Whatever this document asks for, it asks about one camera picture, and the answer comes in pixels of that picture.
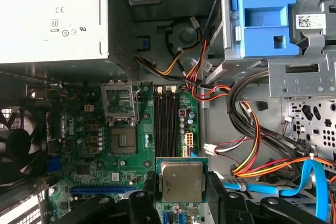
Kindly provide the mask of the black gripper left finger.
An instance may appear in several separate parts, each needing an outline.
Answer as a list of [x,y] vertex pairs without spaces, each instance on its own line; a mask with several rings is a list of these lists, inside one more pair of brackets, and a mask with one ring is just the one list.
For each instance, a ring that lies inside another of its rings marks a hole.
[[119,202],[110,196],[95,196],[56,223],[160,223],[153,199],[158,191],[158,175],[148,171],[142,190]]

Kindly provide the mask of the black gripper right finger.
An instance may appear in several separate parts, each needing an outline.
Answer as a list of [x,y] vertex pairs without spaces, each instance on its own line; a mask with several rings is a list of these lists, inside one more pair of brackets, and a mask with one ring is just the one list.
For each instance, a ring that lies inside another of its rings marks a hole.
[[228,192],[214,172],[209,172],[209,209],[215,223],[325,223],[282,198],[266,197],[256,204]]

